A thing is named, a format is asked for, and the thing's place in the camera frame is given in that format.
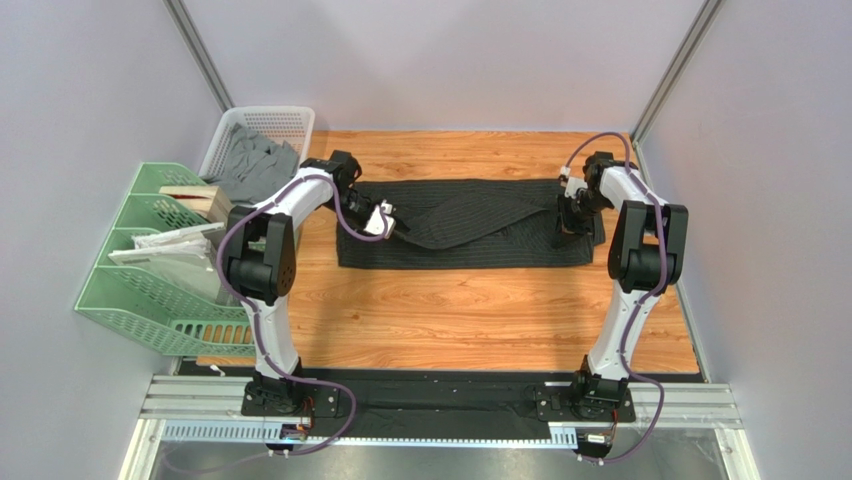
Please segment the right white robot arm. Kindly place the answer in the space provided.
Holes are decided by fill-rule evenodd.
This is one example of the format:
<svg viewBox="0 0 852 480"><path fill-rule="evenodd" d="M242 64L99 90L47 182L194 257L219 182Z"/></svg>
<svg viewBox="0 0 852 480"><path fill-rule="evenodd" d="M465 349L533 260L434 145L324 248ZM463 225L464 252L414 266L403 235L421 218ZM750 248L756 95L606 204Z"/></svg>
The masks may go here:
<svg viewBox="0 0 852 480"><path fill-rule="evenodd" d="M589 156L582 177L562 167L559 181L564 232L591 234L600 212L618 213L607 260L613 282L610 306L568 398L574 415L607 419L627 399L633 354L651 310L681 276L689 212L658 196L632 163L617 161L608 152Z"/></svg>

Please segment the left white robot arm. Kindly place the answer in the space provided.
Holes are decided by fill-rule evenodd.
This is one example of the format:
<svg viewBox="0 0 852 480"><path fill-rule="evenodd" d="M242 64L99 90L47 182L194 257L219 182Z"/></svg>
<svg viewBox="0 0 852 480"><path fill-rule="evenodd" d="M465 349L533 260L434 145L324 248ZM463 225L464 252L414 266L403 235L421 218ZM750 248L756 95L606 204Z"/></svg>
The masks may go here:
<svg viewBox="0 0 852 480"><path fill-rule="evenodd" d="M289 294L297 274L297 231L320 208L334 212L338 224L363 242L389 239L393 207L354 187L362 168L349 152L329 159L309 158L271 197L254 206L231 209L216 264L223 287L238 299L252 327L256 360L246 385L245 416L295 416L310 406L319 384L301 375L301 358L292 338Z"/></svg>

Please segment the dark pinstriped long sleeve shirt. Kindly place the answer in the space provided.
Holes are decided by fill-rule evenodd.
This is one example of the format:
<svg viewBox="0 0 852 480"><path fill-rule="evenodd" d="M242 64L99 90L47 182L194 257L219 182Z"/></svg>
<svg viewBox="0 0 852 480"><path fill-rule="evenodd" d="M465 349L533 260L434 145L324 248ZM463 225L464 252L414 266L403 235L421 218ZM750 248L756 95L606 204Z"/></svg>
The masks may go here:
<svg viewBox="0 0 852 480"><path fill-rule="evenodd" d="M357 191L386 200L397 222L390 239L363 242L336 232L341 267L448 270L577 267L606 240L596 217L589 234L562 229L552 179L364 182Z"/></svg>

